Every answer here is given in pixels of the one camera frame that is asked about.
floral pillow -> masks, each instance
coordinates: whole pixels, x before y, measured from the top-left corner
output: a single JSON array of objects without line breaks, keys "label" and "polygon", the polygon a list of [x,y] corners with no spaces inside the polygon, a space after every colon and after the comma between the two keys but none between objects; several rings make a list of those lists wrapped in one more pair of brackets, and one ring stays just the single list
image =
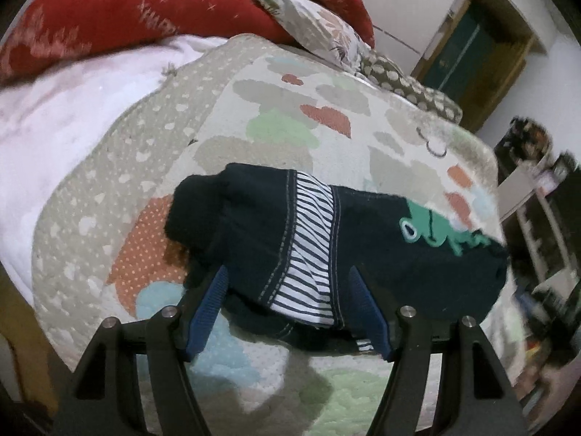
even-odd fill
[{"label": "floral pillow", "polygon": [[354,74],[365,44],[336,14],[310,0],[257,0],[307,51]]},{"label": "floral pillow", "polygon": [[359,73],[372,84],[404,97],[420,110],[434,113],[456,124],[462,120],[462,109],[448,95],[424,87],[415,78],[404,75],[395,62],[374,49],[362,56]]}]

wooden floor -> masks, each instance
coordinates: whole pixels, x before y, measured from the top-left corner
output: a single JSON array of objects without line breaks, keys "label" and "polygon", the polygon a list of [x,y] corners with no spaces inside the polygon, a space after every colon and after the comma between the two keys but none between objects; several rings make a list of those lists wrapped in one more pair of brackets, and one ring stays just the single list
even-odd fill
[{"label": "wooden floor", "polygon": [[0,334],[14,351],[24,399],[40,403],[52,416],[57,409],[58,395],[70,379],[70,372],[42,333],[33,309],[18,293],[2,266]]}]

orange polka dot patch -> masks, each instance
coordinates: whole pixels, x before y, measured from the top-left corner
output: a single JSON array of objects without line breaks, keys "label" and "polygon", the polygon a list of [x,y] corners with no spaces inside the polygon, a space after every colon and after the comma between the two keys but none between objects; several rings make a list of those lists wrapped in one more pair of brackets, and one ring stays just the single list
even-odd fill
[{"label": "orange polka dot patch", "polygon": [[152,282],[184,282],[188,253],[181,244],[170,241],[163,230],[172,200],[172,195],[150,199],[107,278],[107,284],[115,284],[119,302],[132,316],[137,295]]}]

white sheet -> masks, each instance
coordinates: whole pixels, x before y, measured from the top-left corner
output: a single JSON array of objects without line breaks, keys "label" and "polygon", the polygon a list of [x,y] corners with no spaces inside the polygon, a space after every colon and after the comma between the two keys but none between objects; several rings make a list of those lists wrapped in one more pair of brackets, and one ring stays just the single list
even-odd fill
[{"label": "white sheet", "polygon": [[53,190],[119,115],[160,86],[168,64],[184,65],[225,42],[171,37],[0,91],[0,261],[29,304],[34,227]]}]

cartoon eye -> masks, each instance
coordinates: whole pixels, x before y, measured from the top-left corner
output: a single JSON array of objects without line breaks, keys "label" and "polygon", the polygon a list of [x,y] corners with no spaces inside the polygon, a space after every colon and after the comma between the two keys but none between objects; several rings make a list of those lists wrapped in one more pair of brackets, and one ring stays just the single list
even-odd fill
[{"label": "cartoon eye", "polygon": [[402,228],[403,237],[407,242],[414,242],[418,238],[418,230],[407,219],[400,221],[400,228]]}]

